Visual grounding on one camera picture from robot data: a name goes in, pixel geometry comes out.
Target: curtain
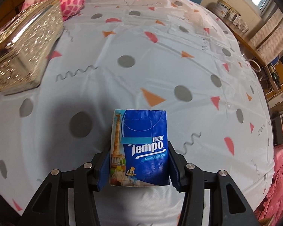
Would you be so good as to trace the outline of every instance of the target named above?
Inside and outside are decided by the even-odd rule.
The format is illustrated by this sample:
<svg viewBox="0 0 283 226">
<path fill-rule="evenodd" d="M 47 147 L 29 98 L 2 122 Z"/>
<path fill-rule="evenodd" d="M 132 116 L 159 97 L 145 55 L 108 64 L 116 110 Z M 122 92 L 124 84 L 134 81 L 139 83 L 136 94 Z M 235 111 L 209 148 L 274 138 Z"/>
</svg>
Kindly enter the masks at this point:
<svg viewBox="0 0 283 226">
<path fill-rule="evenodd" d="M 268 65 L 283 50 L 283 14 L 280 9 L 250 40 L 258 54 Z"/>
</svg>

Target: beige wall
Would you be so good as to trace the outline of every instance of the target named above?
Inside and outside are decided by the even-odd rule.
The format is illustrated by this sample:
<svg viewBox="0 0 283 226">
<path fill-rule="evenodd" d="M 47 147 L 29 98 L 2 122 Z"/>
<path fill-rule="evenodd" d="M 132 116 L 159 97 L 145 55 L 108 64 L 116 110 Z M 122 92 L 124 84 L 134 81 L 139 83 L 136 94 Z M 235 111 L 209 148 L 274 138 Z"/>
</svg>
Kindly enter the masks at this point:
<svg viewBox="0 0 283 226">
<path fill-rule="evenodd" d="M 224 1 L 234 7 L 241 14 L 241 18 L 249 27 L 247 34 L 249 34 L 261 22 L 261 17 L 258 16 L 244 0 Z M 210 9 L 215 6 L 216 2 L 217 0 L 202 0 L 200 5 Z"/>
</svg>

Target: gold glittery box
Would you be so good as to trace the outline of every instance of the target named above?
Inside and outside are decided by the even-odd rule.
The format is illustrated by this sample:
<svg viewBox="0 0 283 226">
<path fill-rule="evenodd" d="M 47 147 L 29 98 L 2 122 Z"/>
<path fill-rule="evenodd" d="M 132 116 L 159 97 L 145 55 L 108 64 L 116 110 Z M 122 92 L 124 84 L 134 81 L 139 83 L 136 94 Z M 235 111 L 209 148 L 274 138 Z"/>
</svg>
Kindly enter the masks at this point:
<svg viewBox="0 0 283 226">
<path fill-rule="evenodd" d="M 39 86 L 62 28 L 60 1 L 45 0 L 0 30 L 0 92 L 13 94 Z"/>
</svg>

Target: pink ruffled blanket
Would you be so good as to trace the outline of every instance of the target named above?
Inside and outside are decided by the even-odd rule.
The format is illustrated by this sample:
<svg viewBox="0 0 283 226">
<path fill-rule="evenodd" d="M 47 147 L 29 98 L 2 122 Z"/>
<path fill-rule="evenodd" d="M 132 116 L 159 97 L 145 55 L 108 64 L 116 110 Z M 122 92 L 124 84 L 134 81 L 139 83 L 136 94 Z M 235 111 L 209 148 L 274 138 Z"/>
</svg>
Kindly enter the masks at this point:
<svg viewBox="0 0 283 226">
<path fill-rule="evenodd" d="M 276 146 L 274 150 L 275 174 L 272 179 L 272 185 L 266 195 L 255 210 L 257 218 L 275 218 L 271 224 L 274 226 L 283 216 L 283 145 Z"/>
</svg>

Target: blue tissue pack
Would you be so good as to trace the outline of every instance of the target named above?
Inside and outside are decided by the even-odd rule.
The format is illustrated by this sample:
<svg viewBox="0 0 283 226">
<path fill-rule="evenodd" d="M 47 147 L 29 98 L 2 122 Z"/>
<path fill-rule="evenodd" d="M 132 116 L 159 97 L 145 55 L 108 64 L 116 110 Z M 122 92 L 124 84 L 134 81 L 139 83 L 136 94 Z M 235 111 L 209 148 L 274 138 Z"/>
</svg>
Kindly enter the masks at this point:
<svg viewBox="0 0 283 226">
<path fill-rule="evenodd" d="M 158 110 L 115 110 L 110 185 L 169 185 L 167 114 Z"/>
</svg>

